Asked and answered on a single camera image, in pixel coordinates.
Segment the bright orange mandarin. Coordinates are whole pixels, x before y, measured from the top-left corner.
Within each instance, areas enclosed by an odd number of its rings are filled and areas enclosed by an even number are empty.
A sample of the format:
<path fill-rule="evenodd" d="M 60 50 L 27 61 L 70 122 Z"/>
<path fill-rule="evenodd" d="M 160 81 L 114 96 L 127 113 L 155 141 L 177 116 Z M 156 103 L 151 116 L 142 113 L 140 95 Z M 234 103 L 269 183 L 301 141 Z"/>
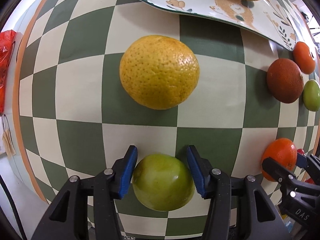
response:
<path fill-rule="evenodd" d="M 297 161 L 297 148 L 290 139 L 279 138 L 267 146 L 261 157 L 261 163 L 268 157 L 292 171 Z"/>

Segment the small green apple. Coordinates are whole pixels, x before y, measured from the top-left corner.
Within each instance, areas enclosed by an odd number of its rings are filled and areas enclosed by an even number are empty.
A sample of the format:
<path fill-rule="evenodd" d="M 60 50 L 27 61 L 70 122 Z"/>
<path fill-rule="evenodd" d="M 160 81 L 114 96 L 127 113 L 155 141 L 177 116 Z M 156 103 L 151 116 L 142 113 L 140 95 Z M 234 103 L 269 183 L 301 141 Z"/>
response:
<path fill-rule="evenodd" d="M 304 106 L 312 111 L 316 112 L 320 108 L 320 89 L 316 80 L 309 80 L 303 90 L 303 103 Z"/>

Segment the large green apple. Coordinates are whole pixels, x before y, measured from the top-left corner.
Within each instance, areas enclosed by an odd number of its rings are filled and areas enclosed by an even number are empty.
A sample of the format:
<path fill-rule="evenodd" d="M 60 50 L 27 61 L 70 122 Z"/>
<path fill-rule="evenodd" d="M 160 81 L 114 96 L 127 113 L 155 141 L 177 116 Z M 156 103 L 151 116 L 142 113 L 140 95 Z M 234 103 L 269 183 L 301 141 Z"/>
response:
<path fill-rule="evenodd" d="M 132 187 L 144 206 L 161 212 L 185 206 L 195 192 L 194 181 L 186 165 L 161 153 L 147 155 L 137 164 Z"/>

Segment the dark reddish brown orange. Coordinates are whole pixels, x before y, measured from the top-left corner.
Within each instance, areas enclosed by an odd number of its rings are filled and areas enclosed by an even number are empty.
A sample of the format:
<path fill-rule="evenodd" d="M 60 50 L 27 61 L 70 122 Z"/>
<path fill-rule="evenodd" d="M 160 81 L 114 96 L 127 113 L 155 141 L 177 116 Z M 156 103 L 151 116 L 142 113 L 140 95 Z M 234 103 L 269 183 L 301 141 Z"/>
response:
<path fill-rule="evenodd" d="M 300 68 L 286 58 L 277 59 L 269 66 L 266 81 L 270 93 L 283 103 L 295 102 L 304 88 Z"/>

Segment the small orange mandarin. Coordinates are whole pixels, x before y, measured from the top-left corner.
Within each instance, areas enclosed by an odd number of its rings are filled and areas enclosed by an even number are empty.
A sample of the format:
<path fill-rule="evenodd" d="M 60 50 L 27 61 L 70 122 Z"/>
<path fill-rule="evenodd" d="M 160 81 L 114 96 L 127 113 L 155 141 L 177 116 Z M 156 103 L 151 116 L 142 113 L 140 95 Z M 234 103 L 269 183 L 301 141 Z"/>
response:
<path fill-rule="evenodd" d="M 308 45 L 302 41 L 296 43 L 293 50 L 295 63 L 304 74 L 311 74 L 315 70 L 316 61 Z"/>

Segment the large yellow orange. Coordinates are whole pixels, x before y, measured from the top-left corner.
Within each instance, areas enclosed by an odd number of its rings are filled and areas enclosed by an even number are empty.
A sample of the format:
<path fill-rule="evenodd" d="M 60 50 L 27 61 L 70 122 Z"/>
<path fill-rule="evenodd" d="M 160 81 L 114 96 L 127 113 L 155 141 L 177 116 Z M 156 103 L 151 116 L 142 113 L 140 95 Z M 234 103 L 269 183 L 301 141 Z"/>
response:
<path fill-rule="evenodd" d="M 149 35 L 129 46 L 119 65 L 122 87 L 138 104 L 166 110 L 196 88 L 200 65 L 192 50 L 171 37 Z"/>

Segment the green checkered tablecloth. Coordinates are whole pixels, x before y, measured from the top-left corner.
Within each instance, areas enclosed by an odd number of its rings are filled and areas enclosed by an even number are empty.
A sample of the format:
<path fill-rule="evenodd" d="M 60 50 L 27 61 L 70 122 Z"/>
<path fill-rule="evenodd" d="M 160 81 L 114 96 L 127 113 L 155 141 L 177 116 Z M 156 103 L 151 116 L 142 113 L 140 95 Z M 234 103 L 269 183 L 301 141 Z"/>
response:
<path fill-rule="evenodd" d="M 188 145 L 234 177 L 252 174 L 274 204 L 277 183 L 260 158 L 278 138 L 311 153 L 319 113 L 273 98 L 269 65 L 292 53 L 245 29 L 173 14 L 138 0 L 39 0 L 19 74 L 20 130 L 31 174 L 47 201 L 66 180 L 95 176 L 130 145 L 138 156 L 183 158 Z M 165 111 L 136 103 L 119 78 L 120 59 L 146 35 L 185 43 L 200 64 L 196 89 Z"/>

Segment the illustrated ceramic plate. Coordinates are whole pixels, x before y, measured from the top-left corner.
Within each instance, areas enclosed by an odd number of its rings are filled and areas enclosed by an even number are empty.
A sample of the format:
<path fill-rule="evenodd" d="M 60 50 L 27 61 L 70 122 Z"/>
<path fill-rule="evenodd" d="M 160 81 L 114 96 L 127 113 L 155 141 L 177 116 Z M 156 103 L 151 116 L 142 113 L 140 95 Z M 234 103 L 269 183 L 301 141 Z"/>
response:
<path fill-rule="evenodd" d="M 157 9 L 208 18 L 252 31 L 292 51 L 297 27 L 282 0 L 140 0 Z"/>

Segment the red plastic bag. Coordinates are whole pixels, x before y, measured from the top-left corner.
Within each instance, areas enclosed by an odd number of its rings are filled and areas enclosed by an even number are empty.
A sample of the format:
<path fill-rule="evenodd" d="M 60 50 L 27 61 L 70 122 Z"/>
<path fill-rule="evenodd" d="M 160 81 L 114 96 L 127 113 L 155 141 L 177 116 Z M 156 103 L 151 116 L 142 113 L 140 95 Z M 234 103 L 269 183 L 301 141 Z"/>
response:
<path fill-rule="evenodd" d="M 8 68 L 11 60 L 12 50 L 14 46 L 16 32 L 14 30 L 6 30 L 1 32 L 0 38 L 0 111 L 4 111 L 5 103 L 5 84 L 7 80 Z"/>

